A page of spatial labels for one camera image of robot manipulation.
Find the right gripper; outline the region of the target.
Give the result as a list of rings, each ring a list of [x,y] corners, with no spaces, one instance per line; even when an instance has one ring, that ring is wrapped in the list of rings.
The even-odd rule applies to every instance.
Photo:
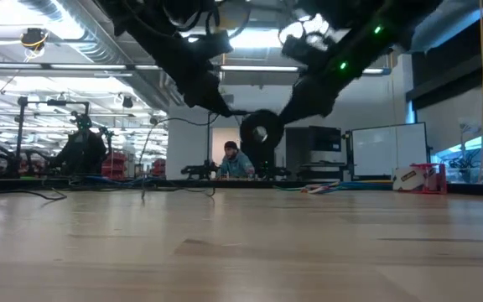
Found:
[[[319,31],[304,32],[297,38],[289,35],[282,54],[305,68],[294,82],[286,106],[279,114],[283,124],[333,111],[340,91],[393,43],[393,24],[373,18],[350,29],[340,40]]]

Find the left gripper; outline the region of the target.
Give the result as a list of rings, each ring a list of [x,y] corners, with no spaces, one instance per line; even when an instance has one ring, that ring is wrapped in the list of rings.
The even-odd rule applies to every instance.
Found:
[[[248,111],[232,110],[227,106],[219,92],[219,79],[210,73],[210,59],[232,51],[225,30],[198,35],[195,42],[189,42],[176,31],[166,34],[142,20],[138,23],[149,32],[143,48],[171,76],[188,107],[203,107],[223,117],[248,114]]]

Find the black plastic spool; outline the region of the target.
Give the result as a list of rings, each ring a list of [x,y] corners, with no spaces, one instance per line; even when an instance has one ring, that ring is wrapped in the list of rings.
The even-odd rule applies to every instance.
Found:
[[[284,124],[275,112],[259,110],[249,114],[240,126],[240,138],[250,146],[274,149],[283,137]]]

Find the black equipment cart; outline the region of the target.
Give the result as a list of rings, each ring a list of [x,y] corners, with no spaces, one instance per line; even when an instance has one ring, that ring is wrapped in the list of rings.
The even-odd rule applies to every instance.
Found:
[[[289,180],[331,182],[344,178],[347,168],[342,154],[340,128],[309,126],[287,128],[286,169]]]

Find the person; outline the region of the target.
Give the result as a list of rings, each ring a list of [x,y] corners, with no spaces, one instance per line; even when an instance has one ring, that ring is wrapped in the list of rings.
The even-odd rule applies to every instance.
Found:
[[[62,150],[50,162],[51,168],[60,168],[62,175],[100,174],[107,157],[102,132],[91,131],[92,122],[85,113],[72,112],[77,131],[68,136]]]
[[[217,179],[251,179],[255,176],[255,168],[251,160],[234,141],[225,142],[224,151],[225,155],[216,171]]]

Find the white whiteboard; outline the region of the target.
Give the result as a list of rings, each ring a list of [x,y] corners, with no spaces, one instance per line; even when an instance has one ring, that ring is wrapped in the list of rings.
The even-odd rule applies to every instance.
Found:
[[[351,131],[353,175],[391,176],[394,169],[428,162],[424,122]]]

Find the red tape dispenser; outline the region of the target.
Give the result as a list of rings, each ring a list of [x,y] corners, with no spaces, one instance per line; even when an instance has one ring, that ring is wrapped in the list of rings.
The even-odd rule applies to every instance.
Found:
[[[392,177],[392,189],[418,194],[445,195],[447,193],[445,165],[411,164],[405,168],[396,168]]]

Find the long ceiling light bar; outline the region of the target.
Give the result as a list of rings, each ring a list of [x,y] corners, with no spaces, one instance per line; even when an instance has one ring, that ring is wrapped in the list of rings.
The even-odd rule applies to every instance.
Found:
[[[303,70],[299,66],[271,65],[213,65],[213,70],[221,72],[278,72],[296,73]],[[0,70],[99,70],[99,71],[152,71],[162,70],[157,65],[102,65],[102,64],[57,64],[0,62]]]

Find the silver ventilation duct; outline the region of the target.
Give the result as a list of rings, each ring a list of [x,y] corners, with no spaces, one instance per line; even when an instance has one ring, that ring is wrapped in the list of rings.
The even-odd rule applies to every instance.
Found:
[[[92,0],[18,0],[26,8],[40,13],[59,24],[69,25],[74,21],[83,30],[83,35],[70,46],[94,63],[129,65],[132,59],[122,50],[107,30],[91,14]],[[172,105],[181,105],[181,95],[174,89],[159,84],[161,73],[147,75],[137,71],[123,81],[128,84],[149,106],[168,110]]]

